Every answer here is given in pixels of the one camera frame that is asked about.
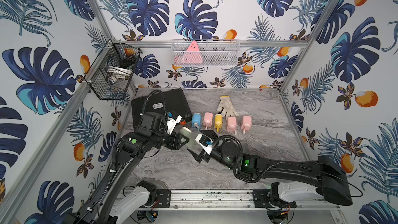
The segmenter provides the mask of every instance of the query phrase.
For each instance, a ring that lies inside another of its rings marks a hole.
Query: label
[[[153,107],[153,109],[162,108],[163,107],[163,103],[160,102],[160,103],[153,104],[152,107]]]

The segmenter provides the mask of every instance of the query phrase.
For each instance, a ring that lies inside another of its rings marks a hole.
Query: black wire basket
[[[110,49],[87,83],[100,100],[123,100],[142,51],[128,44],[113,43],[111,40],[107,46]]]

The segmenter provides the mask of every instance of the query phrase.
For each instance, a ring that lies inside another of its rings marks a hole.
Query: gray marble surface
[[[147,89],[139,89],[135,97],[146,96],[149,93]],[[276,89],[262,91],[185,89],[184,94],[192,113],[199,112],[202,118],[205,112],[217,113],[221,95],[230,96],[235,109],[240,114],[237,117],[239,127],[243,115],[251,116],[251,129],[246,134],[238,129],[235,135],[241,141],[245,153],[270,159],[305,161]],[[132,117],[128,119],[130,121],[125,124],[123,135],[133,131]],[[191,127],[191,122],[187,123],[186,127],[190,130],[196,129]],[[225,118],[219,132],[219,135],[224,134],[231,134],[226,131]],[[201,149],[196,144],[192,150],[199,153]],[[154,154],[155,151],[153,149],[146,156]],[[210,159],[208,163],[202,161],[199,164],[186,147],[178,151],[162,147],[156,156],[144,158],[125,185],[136,185],[141,180],[164,189],[263,189],[276,181],[276,179],[262,179],[260,182],[246,185],[236,179],[231,170],[213,159]]]

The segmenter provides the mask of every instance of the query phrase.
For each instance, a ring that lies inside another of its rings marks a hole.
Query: white wire basket
[[[173,40],[174,65],[179,67],[233,67],[238,64],[238,40],[195,40],[199,51],[187,51],[194,40]]]

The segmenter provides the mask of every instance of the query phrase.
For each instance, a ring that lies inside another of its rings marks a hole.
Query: white glove
[[[238,112],[236,112],[234,106],[232,105],[231,99],[227,95],[220,97],[220,104],[218,105],[217,112],[220,112],[221,110],[221,115],[226,119],[228,119],[230,116],[239,116]]]

